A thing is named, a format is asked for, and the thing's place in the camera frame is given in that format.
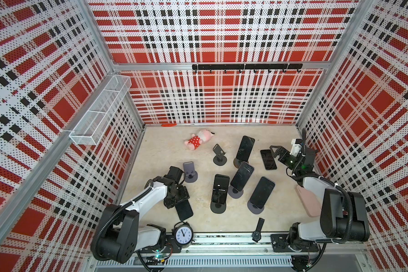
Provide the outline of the black phone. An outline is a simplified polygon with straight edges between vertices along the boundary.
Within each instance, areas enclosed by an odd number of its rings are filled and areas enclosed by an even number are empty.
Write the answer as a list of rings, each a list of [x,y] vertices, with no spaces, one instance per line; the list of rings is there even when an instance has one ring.
[[[181,203],[177,203],[175,205],[175,209],[181,221],[185,221],[186,219],[194,215],[188,200],[184,200]]]
[[[273,158],[272,152],[267,149],[267,150],[261,150],[260,151],[264,167],[266,170],[271,171],[271,170],[277,170],[277,165],[275,163],[275,160]]]
[[[249,199],[250,203],[258,209],[263,209],[274,188],[275,183],[263,176]]]
[[[255,139],[248,136],[243,136],[236,155],[236,159],[241,162],[249,161],[250,154],[253,150]]]
[[[234,189],[235,193],[240,193],[241,191],[243,191],[254,170],[254,167],[250,164],[246,162],[241,163],[237,173],[234,175],[232,181],[230,182],[230,186]]]
[[[230,177],[216,174],[214,178],[211,202],[215,204],[226,204],[227,191],[230,185]]]

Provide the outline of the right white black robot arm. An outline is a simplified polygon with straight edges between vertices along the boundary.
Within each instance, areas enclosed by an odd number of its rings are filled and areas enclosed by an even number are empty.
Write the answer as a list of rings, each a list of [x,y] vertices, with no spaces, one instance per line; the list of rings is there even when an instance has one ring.
[[[344,244],[365,242],[370,237],[366,202],[356,192],[348,192],[338,183],[316,173],[313,168],[316,150],[293,144],[289,151],[282,146],[270,146],[271,154],[292,171],[291,178],[299,186],[322,201],[320,216],[310,223],[294,223],[288,243],[299,249],[307,242]]]

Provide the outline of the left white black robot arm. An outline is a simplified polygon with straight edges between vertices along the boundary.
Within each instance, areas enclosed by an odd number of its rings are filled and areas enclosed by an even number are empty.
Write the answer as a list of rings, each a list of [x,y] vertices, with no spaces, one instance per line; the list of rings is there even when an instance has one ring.
[[[142,227],[139,221],[159,202],[167,209],[175,208],[182,222],[192,217],[190,196],[183,184],[187,177],[188,173],[171,166],[166,175],[149,179],[145,189],[131,200],[107,205],[90,246],[94,258],[124,264],[140,249],[163,249],[166,229],[154,224]]]

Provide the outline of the grey stand left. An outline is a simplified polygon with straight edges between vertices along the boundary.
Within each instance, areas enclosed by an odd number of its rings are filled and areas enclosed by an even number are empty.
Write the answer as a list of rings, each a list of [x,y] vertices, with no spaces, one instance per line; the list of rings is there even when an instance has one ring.
[[[186,183],[194,183],[198,179],[198,173],[195,170],[194,162],[183,163],[184,168],[184,180]]]

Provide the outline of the grey stand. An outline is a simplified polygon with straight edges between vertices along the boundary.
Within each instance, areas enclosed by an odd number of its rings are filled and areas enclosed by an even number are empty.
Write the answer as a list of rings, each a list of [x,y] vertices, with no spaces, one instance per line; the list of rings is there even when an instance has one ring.
[[[218,166],[223,166],[227,163],[227,158],[225,156],[225,152],[223,151],[223,149],[220,147],[219,144],[216,144],[213,147],[213,152],[215,153],[215,156],[213,158],[213,162],[214,164],[218,165]]]
[[[243,190],[237,190],[231,185],[228,187],[227,192],[228,192],[228,195],[233,199],[239,199],[244,194]]]
[[[247,202],[247,208],[251,213],[255,215],[261,214],[264,211],[264,207],[259,208],[256,205],[252,204],[250,201]]]
[[[183,163],[184,168],[184,180],[186,183],[194,183],[198,179],[198,173],[195,170],[194,162]]]
[[[234,160],[233,160],[233,165],[234,165],[236,168],[239,168],[243,162],[244,162],[243,160],[234,158]]]

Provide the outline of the dark stand centre front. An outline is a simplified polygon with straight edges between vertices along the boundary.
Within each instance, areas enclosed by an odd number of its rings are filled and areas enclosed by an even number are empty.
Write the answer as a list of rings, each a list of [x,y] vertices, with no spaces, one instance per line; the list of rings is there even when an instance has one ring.
[[[224,203],[216,203],[216,202],[211,202],[210,203],[210,210],[215,213],[215,214],[223,214],[226,211],[227,204]]]

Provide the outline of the grey stand back right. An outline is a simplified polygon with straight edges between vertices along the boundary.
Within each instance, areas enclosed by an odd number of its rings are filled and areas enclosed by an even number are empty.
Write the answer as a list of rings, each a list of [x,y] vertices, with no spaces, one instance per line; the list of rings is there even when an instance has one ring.
[[[233,160],[233,165],[234,165],[236,168],[239,168],[243,162],[244,162],[243,160],[234,158],[234,160]]]

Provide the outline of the grey stand back centre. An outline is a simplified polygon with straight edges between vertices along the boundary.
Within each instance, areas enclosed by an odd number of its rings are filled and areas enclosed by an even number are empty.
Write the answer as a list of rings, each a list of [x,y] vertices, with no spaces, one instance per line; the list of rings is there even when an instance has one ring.
[[[223,166],[227,163],[227,158],[225,156],[225,152],[223,151],[223,149],[220,147],[219,144],[216,144],[213,147],[213,152],[215,153],[215,156],[213,158],[213,162],[214,164],[218,165],[218,166]]]

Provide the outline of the grey stand centre middle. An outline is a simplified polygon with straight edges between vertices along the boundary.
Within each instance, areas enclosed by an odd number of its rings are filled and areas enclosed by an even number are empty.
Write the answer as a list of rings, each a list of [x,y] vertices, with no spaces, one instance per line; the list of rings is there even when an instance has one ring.
[[[227,192],[228,192],[228,195],[233,199],[239,199],[244,194],[243,190],[237,190],[231,185],[228,187]]]

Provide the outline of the pink phone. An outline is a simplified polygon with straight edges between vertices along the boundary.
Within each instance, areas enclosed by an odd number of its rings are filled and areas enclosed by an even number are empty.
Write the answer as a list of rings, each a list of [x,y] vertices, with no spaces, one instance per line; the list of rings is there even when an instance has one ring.
[[[307,215],[311,218],[320,216],[321,203],[317,197],[312,192],[299,185],[295,187],[295,191],[301,200]]]

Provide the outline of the black alarm clock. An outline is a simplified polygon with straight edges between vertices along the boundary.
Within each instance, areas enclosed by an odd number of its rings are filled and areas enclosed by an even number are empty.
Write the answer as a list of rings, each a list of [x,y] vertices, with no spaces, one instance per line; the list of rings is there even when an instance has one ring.
[[[188,222],[179,222],[175,224],[172,235],[176,245],[180,248],[190,246],[194,238],[194,231]]]

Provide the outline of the pink plush toy red dress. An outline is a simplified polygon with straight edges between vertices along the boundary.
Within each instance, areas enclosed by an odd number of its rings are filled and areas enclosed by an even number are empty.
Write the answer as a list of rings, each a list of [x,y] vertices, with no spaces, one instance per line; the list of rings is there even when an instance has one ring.
[[[197,134],[192,134],[192,137],[189,140],[184,141],[184,145],[190,150],[196,150],[200,145],[207,143],[214,136],[214,132],[202,129]]]

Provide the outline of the black wristwatch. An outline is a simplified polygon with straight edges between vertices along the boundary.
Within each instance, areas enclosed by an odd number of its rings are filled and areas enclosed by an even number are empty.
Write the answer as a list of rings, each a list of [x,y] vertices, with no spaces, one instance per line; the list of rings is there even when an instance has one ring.
[[[255,243],[258,243],[262,236],[261,236],[261,231],[262,231],[262,227],[264,225],[265,220],[263,218],[259,218],[258,222],[257,222],[257,226],[254,232],[252,232],[252,240]]]

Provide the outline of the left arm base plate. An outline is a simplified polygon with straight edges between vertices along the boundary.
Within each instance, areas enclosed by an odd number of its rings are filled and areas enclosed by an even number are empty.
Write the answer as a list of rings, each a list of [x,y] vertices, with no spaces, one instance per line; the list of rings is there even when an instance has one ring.
[[[156,254],[156,253],[166,253],[169,254],[170,252],[172,253],[180,253],[182,250],[181,247],[179,247],[176,243],[175,243],[175,238],[173,235],[168,234],[166,236],[166,240],[165,240],[165,246],[163,249],[153,249],[151,247],[147,247],[147,248],[143,248],[141,250],[139,250],[141,253],[147,253],[147,254]]]

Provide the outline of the black hook rail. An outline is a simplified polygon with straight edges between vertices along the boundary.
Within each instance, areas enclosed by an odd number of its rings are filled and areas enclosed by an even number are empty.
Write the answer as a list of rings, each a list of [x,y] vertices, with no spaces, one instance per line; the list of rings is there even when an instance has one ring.
[[[196,64],[192,65],[193,71],[216,71],[216,70],[296,70],[300,71],[303,68],[302,63],[238,63],[238,64]]]

